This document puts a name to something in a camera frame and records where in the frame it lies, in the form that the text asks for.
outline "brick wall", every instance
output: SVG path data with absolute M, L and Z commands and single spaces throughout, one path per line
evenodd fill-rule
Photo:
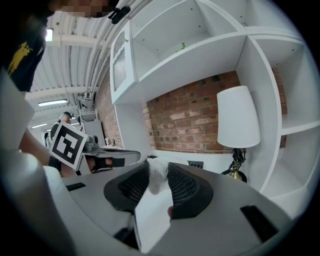
M 115 107 L 111 100 L 110 76 L 107 75 L 95 99 L 95 107 L 102 122 L 105 138 L 109 138 L 110 144 L 115 140 L 115 145 L 123 148 Z
M 280 95 L 281 113 L 282 113 L 282 115 L 286 115 L 286 114 L 288 114 L 288 111 L 287 111 L 287 100 L 286 100 L 286 95 L 285 95 L 284 84 L 282 83 L 278 69 L 273 68 L 272 71 L 273 71 L 276 85 L 278 86 L 278 91 L 279 91 L 279 95 Z M 286 135 L 281 136 L 280 149 L 283 149 L 286 147 L 286 140 L 287 140 Z
M 235 71 L 207 77 L 145 104 L 143 114 L 151 147 L 157 150 L 229 154 L 217 142 L 217 93 L 239 86 Z

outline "black mesh pad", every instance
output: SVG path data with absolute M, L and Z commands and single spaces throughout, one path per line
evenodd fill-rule
M 134 210 L 149 185 L 149 163 L 110 180 L 104 186 L 104 196 L 119 211 L 134 213 Z
M 171 219 L 197 216 L 207 207 L 214 195 L 213 188 L 206 180 L 172 162 L 168 165 L 168 184 L 173 200 Z

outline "paper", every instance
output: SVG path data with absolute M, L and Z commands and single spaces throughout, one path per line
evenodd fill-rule
M 76 170 L 88 135 L 61 122 L 58 126 L 49 153 L 62 163 Z

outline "table lamp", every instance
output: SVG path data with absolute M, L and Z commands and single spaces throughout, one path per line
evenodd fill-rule
M 222 174 L 247 182 L 247 177 L 239 171 L 239 168 L 246 160 L 246 148 L 253 147 L 261 141 L 254 102 L 246 86 L 237 86 L 219 92 L 217 102 L 218 142 L 233 148 L 233 162 Z

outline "white lampshade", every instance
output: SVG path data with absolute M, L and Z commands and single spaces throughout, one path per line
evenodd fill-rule
M 256 108 L 248 87 L 237 86 L 217 94 L 218 142 L 229 148 L 249 148 L 260 143 Z

